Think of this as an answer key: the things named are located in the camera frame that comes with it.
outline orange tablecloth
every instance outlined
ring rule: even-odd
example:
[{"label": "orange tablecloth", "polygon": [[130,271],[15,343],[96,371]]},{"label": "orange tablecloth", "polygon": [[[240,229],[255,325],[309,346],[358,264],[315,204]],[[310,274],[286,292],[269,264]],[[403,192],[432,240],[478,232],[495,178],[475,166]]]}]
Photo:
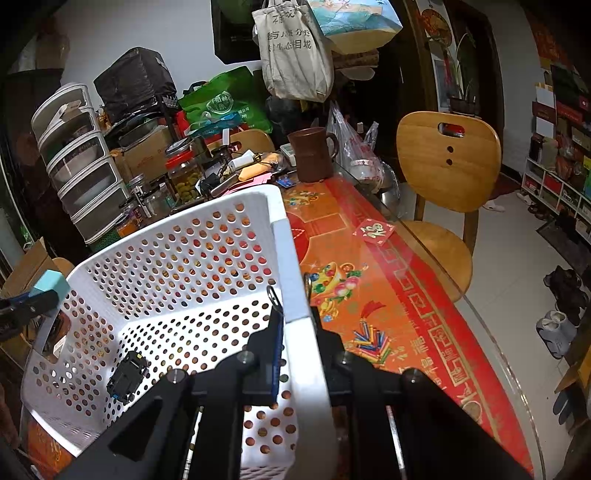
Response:
[{"label": "orange tablecloth", "polygon": [[384,219],[340,177],[298,184],[283,198],[324,328],[376,367],[421,369],[532,472],[502,385],[433,270],[397,233],[404,227],[381,247],[354,236],[366,218]]}]

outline green shopping bag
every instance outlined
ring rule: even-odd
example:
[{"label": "green shopping bag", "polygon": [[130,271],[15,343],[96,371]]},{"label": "green shopping bag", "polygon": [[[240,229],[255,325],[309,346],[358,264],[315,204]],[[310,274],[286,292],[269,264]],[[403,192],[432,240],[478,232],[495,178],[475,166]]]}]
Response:
[{"label": "green shopping bag", "polygon": [[268,134],[273,130],[256,96],[254,80],[248,67],[221,73],[178,102],[187,114],[191,129],[237,112],[249,128],[258,128]]}]

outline black metal bracket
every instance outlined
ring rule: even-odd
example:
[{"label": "black metal bracket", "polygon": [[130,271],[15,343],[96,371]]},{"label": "black metal bracket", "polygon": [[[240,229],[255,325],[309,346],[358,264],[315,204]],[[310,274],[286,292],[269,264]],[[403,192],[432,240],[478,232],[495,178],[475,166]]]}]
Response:
[{"label": "black metal bracket", "polygon": [[11,299],[0,300],[0,342],[22,332],[24,326],[39,315],[57,308],[58,295],[53,290],[36,295],[22,294]]},{"label": "black metal bracket", "polygon": [[[245,350],[197,375],[169,371],[57,478],[178,480],[201,411],[189,479],[239,479],[244,407],[277,398],[283,316],[269,297],[269,326]],[[422,372],[376,369],[314,316],[331,403],[348,413],[349,478],[531,478]]]}]

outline pink paper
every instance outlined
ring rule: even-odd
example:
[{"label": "pink paper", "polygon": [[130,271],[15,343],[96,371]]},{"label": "pink paper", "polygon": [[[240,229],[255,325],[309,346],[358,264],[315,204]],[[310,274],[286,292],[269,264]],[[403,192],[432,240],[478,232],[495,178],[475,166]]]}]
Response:
[{"label": "pink paper", "polygon": [[257,175],[256,177],[254,177],[244,183],[233,186],[231,189],[229,189],[223,195],[227,195],[228,193],[238,192],[240,190],[247,189],[248,187],[254,187],[256,185],[262,185],[264,183],[267,183],[272,175],[273,175],[273,172],[271,172],[271,171],[267,172],[267,173],[263,173],[261,175]]}]

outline shoe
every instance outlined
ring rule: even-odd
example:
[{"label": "shoe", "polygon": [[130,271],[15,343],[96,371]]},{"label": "shoe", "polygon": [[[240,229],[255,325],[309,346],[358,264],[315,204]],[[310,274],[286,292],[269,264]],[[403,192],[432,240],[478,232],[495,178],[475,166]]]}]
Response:
[{"label": "shoe", "polygon": [[587,294],[579,287],[581,279],[572,269],[558,266],[544,277],[546,285],[556,298],[556,310],[564,312],[574,326],[579,326],[580,311],[589,304]]},{"label": "shoe", "polygon": [[560,360],[569,350],[572,335],[572,324],[563,312],[550,310],[546,316],[535,324],[535,330],[544,341],[546,348],[556,360]]}]

